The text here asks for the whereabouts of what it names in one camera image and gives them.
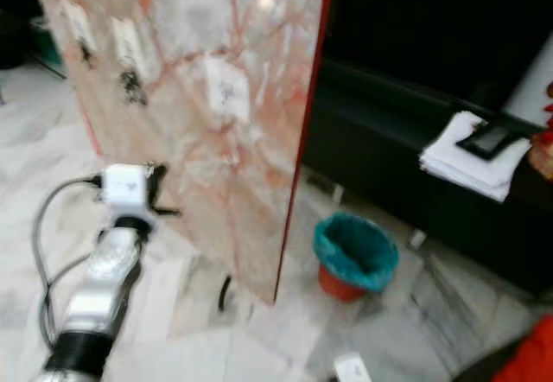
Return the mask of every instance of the marble floor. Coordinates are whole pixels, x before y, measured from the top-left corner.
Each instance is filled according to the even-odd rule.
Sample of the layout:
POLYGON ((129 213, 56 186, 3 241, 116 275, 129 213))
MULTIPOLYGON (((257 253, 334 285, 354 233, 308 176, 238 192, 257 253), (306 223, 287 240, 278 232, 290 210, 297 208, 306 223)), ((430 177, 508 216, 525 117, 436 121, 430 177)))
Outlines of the marble floor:
MULTIPOLYGON (((28 64, 1 72, 0 87, 0 380, 27 381, 47 354, 29 247, 34 213, 49 190, 102 162, 69 81, 28 64)), ((437 243, 410 249, 412 227, 349 194, 337 206, 314 179, 304 171, 274 307, 233 284, 219 313, 224 269, 162 227, 103 380, 324 381, 334 358, 354 351, 375 382, 448 381, 537 319, 489 272, 437 243), (381 296, 345 305, 320 290, 313 227, 337 210, 375 220, 397 241, 400 263, 381 296)), ((104 216, 94 198, 75 187, 54 201, 43 230, 49 271, 90 251, 104 216)), ((58 318, 81 272, 55 290, 58 318)))

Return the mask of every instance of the black stand leg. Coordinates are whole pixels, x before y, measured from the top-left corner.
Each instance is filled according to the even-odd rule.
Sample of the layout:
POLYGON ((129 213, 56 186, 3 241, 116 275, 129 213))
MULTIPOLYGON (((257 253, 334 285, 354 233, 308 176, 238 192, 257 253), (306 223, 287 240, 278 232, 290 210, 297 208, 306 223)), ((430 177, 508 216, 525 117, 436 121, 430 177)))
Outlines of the black stand leg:
POLYGON ((226 292, 228 291, 228 286, 231 284, 232 277, 230 275, 226 276, 225 281, 223 282, 223 287, 219 293, 219 312, 222 313, 225 311, 225 299, 226 292))

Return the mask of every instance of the cable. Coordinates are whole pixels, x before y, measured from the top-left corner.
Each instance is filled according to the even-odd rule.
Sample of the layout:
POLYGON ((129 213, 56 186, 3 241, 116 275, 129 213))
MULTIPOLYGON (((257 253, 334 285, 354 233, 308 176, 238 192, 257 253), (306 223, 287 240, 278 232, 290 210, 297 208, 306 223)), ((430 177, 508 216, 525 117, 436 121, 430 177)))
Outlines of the cable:
POLYGON ((50 192, 47 198, 42 202, 36 214, 35 220, 33 222, 33 229, 31 234, 31 247, 33 249, 33 256, 35 258, 36 269, 41 279, 42 288, 44 291, 44 296, 39 310, 39 328, 41 330, 41 335, 42 335, 42 339, 44 340, 44 343, 46 343, 46 345, 50 349, 53 347, 54 337, 55 337, 54 312, 52 310, 52 302, 50 298, 51 289, 60 280, 60 278, 62 278, 65 274, 67 274, 72 268, 76 267, 77 265, 85 261, 85 259, 88 258, 88 256, 86 255, 84 257, 77 258, 72 263, 68 264, 66 267, 61 269, 61 271, 55 275, 54 279, 50 281, 48 279, 48 273, 46 270, 46 265, 44 264, 44 261, 43 261, 44 257, 41 251, 41 227, 42 227, 42 222, 44 221, 44 216, 46 214, 48 206, 50 205, 50 203, 52 203, 55 196, 61 190, 69 186, 80 184, 80 183, 86 183, 96 187, 100 187, 101 177, 96 175, 94 177, 73 179, 71 181, 65 181, 61 183, 61 185, 59 185, 52 192, 50 192))

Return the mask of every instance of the teal bin liner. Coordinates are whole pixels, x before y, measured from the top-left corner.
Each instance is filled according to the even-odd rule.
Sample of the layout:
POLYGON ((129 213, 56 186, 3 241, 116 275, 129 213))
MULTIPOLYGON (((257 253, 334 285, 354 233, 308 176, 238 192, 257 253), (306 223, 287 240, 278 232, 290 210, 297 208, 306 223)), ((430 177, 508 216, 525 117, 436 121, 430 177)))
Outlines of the teal bin liner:
POLYGON ((349 213, 336 213, 315 227, 315 253, 345 283, 382 291, 396 269, 397 247, 380 226, 349 213))

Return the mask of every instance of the teal trash bin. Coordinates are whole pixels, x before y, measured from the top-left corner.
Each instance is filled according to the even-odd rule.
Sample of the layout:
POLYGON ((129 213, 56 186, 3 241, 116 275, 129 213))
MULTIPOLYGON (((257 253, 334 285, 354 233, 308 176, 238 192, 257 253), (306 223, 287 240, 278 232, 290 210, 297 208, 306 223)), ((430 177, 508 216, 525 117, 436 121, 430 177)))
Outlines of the teal trash bin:
POLYGON ((381 292, 398 261, 397 247, 383 228, 349 213, 337 213, 317 224, 314 249, 321 262, 322 289, 344 302, 367 291, 381 292))

